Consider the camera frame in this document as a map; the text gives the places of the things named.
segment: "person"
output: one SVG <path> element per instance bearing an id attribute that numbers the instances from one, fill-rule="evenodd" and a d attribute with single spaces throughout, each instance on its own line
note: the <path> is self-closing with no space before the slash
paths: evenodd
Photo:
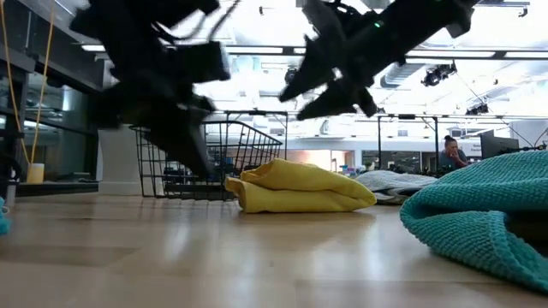
<path id="1" fill-rule="evenodd" d="M 468 159 L 459 149 L 456 140 L 445 136 L 445 149 L 439 154 L 439 166 L 443 169 L 457 170 L 468 166 Z"/>

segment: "black wire basket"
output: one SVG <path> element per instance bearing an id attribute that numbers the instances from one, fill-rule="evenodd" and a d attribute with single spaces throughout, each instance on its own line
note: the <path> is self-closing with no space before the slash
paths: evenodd
<path id="1" fill-rule="evenodd" d="M 145 139 L 146 128 L 131 127 L 136 133 L 137 159 L 143 197 L 193 200 L 231 200 L 224 179 L 239 177 L 279 157 L 283 142 L 240 121 L 205 121 L 201 132 L 213 173 L 206 177 L 170 159 Z"/>

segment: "yellow cloth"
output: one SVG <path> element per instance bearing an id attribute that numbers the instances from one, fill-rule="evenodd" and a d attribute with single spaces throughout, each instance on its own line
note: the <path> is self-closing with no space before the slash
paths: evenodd
<path id="1" fill-rule="evenodd" d="M 314 165 L 275 159 L 240 179 L 227 178 L 246 213 L 341 212 L 363 209 L 377 202 L 359 182 Z"/>

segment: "knit fabric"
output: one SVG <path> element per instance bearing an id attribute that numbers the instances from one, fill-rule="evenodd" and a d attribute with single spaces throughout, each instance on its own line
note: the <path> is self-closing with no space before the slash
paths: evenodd
<path id="1" fill-rule="evenodd" d="M 0 198 L 0 235 L 6 235 L 9 232 L 9 220 L 3 214 L 3 199 Z"/>
<path id="2" fill-rule="evenodd" d="M 400 216 L 434 252 L 548 293 L 548 258 L 505 224 L 508 213 L 534 211 L 548 212 L 548 151 L 459 169 L 408 199 Z"/>

